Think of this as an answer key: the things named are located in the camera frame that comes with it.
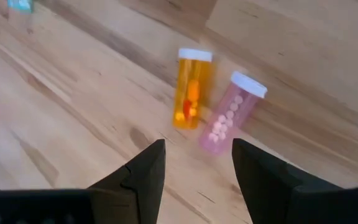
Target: white pill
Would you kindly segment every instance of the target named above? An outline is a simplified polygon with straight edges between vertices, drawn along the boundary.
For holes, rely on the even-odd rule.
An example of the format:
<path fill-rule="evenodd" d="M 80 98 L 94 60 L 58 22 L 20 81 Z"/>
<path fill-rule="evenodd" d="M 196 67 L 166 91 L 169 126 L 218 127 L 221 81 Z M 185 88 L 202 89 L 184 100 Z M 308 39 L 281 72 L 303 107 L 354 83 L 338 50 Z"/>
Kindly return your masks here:
<path fill-rule="evenodd" d="M 225 134 L 225 133 L 220 133 L 220 134 L 219 134 L 219 138 L 220 138 L 221 140 L 226 139 L 226 134 Z"/>
<path fill-rule="evenodd" d="M 228 112 L 226 112 L 226 116 L 227 116 L 227 119 L 233 119 L 234 112 L 233 111 L 228 111 Z"/>
<path fill-rule="evenodd" d="M 214 128 L 216 128 L 216 129 L 221 129 L 221 126 L 222 126 L 222 123 L 219 121 L 214 123 Z"/>
<path fill-rule="evenodd" d="M 213 141 L 213 142 L 217 142 L 219 140 L 219 136 L 217 136 L 216 134 L 214 133 L 210 133 L 209 136 L 208 136 L 209 140 Z"/>
<path fill-rule="evenodd" d="M 238 110 L 238 109 L 239 109 L 239 105 L 238 105 L 238 104 L 236 104 L 236 103 L 230 104 L 230 110 L 236 111 L 236 110 Z"/>
<path fill-rule="evenodd" d="M 228 127 L 232 127 L 232 126 L 233 126 L 233 120 L 231 120 L 231 119 L 227 119 L 224 123 L 225 123 Z"/>
<path fill-rule="evenodd" d="M 220 116 L 218 117 L 218 121 L 219 121 L 220 123 L 223 123 L 225 120 L 226 120 L 226 117 L 225 117 L 224 115 L 220 115 Z"/>
<path fill-rule="evenodd" d="M 244 100 L 242 99 L 241 96 L 236 96 L 234 97 L 234 102 L 236 102 L 237 104 L 241 104 Z"/>
<path fill-rule="evenodd" d="M 220 128 L 214 128 L 214 129 L 212 129 L 212 132 L 215 133 L 215 134 L 219 134 L 221 132 L 221 129 Z"/>
<path fill-rule="evenodd" d="M 226 131 L 227 131 L 227 125 L 222 124 L 222 126 L 221 126 L 221 132 L 222 132 L 222 133 L 225 133 Z"/>

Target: teal object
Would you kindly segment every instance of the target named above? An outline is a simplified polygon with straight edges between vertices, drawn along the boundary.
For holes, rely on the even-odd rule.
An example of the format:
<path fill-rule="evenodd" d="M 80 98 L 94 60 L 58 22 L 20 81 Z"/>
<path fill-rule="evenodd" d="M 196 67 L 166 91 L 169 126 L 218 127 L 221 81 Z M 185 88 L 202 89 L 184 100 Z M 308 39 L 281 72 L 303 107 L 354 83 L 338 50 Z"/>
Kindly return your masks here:
<path fill-rule="evenodd" d="M 32 0 L 7 0 L 7 5 L 20 11 L 32 12 Z"/>

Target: wooden table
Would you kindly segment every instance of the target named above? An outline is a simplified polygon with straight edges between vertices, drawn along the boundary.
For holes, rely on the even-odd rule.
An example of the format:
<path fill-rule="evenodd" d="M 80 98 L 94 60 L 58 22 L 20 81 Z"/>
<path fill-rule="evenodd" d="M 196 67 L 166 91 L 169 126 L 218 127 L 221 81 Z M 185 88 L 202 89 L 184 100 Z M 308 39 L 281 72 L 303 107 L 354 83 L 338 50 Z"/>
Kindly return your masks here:
<path fill-rule="evenodd" d="M 203 122 L 171 125 L 177 51 L 215 53 Z M 0 0 L 0 189 L 87 187 L 167 143 L 159 223 L 252 223 L 197 138 L 234 70 L 268 88 L 238 137 L 358 186 L 358 0 Z"/>

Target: orange pill bottle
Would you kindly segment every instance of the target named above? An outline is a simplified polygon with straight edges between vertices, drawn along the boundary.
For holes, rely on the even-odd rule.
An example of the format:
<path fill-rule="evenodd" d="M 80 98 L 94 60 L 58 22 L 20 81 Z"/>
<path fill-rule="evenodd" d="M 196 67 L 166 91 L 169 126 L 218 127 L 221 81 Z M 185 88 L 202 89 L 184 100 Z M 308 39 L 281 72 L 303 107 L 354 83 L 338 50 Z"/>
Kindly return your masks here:
<path fill-rule="evenodd" d="M 195 129 L 200 117 L 200 104 L 212 72 L 212 53 L 196 49 L 179 50 L 179 74 L 173 110 L 173 125 Z"/>

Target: pink pill bottle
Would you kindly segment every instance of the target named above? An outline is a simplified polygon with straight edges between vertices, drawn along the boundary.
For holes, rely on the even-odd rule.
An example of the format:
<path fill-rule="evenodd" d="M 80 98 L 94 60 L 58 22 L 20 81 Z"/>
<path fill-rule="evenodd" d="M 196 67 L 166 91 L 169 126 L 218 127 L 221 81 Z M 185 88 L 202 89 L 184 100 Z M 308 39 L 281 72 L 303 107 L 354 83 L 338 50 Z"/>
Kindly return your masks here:
<path fill-rule="evenodd" d="M 223 99 L 200 137 L 200 145 L 213 154 L 230 148 L 236 131 L 266 92 L 266 87 L 259 82 L 234 72 Z"/>

